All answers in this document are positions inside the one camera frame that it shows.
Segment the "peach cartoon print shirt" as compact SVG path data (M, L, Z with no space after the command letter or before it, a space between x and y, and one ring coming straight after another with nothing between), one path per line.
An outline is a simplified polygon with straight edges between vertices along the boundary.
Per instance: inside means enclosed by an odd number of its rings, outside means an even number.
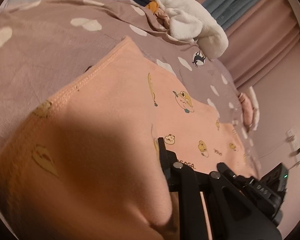
M159 138L187 167L252 176L214 107L125 38L33 111L0 153L0 211L19 239L177 239Z

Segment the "folded cream garment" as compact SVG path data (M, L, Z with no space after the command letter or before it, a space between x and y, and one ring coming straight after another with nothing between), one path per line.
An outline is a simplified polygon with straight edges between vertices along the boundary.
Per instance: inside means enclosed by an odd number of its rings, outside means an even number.
M253 107L253 123L250 126L250 130L251 131L256 131L258 128L258 124L260 122L260 107L259 107L259 103L258 103L258 99L256 96L256 93L254 91L254 88L252 86L250 86L248 88L248 96L250 98L252 107Z

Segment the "pink curtain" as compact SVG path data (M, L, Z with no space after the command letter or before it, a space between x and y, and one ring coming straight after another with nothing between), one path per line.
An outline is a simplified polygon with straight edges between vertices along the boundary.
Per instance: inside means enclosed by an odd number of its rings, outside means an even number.
M196 0L201 5L206 0ZM237 87L256 83L300 40L300 27L288 0L260 0L225 30L229 46L219 60Z

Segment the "white fluffy garment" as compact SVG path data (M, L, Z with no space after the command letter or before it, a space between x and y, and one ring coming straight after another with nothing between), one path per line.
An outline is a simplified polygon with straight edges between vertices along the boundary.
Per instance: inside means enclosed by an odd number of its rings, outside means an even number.
M151 0L169 17L170 35L179 41L196 41L208 59L217 59L229 41L223 28L196 0Z

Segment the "brown polka dot blanket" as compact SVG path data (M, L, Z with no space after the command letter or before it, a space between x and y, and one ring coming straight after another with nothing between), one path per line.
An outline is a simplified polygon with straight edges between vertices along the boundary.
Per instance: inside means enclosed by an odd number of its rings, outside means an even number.
M191 98L214 107L220 122L235 126L248 165L260 173L226 68L207 59L201 46L175 40L148 9L129 0L39 0L0 14L0 149L32 110L126 36L175 75Z

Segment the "white wall socket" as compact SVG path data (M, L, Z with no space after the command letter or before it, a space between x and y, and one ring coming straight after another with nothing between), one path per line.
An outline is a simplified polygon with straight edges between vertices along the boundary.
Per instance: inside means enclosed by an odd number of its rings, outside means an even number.
M300 166L300 142L298 137L298 132L296 127L290 128L286 132L286 142L290 145L291 148L291 156L294 158L295 163L290 168L299 167Z

